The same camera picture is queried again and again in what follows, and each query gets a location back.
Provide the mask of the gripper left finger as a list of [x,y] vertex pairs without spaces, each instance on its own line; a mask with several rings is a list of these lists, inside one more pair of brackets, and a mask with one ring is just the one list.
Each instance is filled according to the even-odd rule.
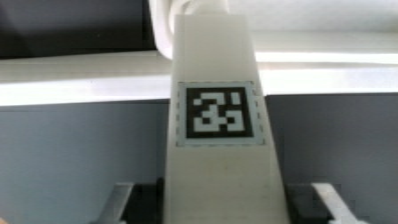
[[163,179],[113,185],[95,220],[88,224],[163,224]]

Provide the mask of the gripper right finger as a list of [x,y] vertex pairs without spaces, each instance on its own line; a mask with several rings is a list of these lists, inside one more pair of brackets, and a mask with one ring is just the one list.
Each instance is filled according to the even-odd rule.
[[283,190],[291,224],[367,224],[330,183],[287,184]]

